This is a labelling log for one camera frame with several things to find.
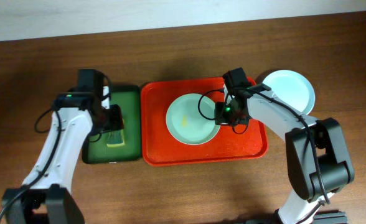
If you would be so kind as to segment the green and yellow sponge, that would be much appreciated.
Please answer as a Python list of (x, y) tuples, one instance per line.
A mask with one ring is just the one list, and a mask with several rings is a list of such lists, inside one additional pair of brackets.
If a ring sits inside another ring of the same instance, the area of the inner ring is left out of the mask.
[(116, 130), (109, 132), (108, 140), (106, 145), (108, 147), (121, 147), (125, 145), (124, 130)]

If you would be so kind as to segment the light green plate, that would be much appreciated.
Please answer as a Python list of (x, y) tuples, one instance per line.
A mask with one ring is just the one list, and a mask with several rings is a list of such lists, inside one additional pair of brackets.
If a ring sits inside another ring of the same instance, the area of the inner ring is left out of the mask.
[(201, 145), (212, 140), (219, 132), (220, 126), (214, 120), (205, 119), (198, 110), (208, 118), (214, 116), (215, 103), (198, 93), (189, 93), (176, 98), (168, 107), (166, 126), (177, 141), (191, 146)]

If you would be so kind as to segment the light blue plate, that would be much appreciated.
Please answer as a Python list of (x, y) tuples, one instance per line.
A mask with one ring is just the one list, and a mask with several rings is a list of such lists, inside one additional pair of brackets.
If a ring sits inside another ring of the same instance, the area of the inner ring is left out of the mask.
[(309, 80), (292, 70), (277, 70), (267, 75), (262, 83), (296, 110), (309, 114), (316, 102), (316, 94)]

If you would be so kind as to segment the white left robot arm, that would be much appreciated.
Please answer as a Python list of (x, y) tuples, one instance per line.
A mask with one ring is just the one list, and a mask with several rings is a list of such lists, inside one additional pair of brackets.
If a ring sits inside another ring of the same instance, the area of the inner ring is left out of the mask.
[(88, 137), (122, 127), (121, 110), (111, 91), (72, 91), (57, 96), (49, 112), (52, 124), (37, 162), (17, 189), (6, 189), (0, 222), (84, 223), (74, 201), (72, 179)]

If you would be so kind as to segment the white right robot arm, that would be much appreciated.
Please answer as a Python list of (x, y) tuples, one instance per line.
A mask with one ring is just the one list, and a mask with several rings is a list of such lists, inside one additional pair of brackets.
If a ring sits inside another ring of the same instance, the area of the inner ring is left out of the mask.
[(340, 124), (300, 113), (279, 99), (270, 87), (225, 87), (225, 99), (215, 105), (215, 123), (231, 126), (257, 120), (285, 143), (292, 191), (268, 218), (251, 223), (347, 223), (345, 212), (320, 213), (333, 195), (354, 181)]

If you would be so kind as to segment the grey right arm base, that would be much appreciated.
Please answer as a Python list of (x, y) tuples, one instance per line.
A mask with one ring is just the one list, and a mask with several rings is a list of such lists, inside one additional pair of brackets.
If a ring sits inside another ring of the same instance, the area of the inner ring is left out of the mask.
[(348, 224), (345, 212), (323, 213), (313, 216), (312, 224)]

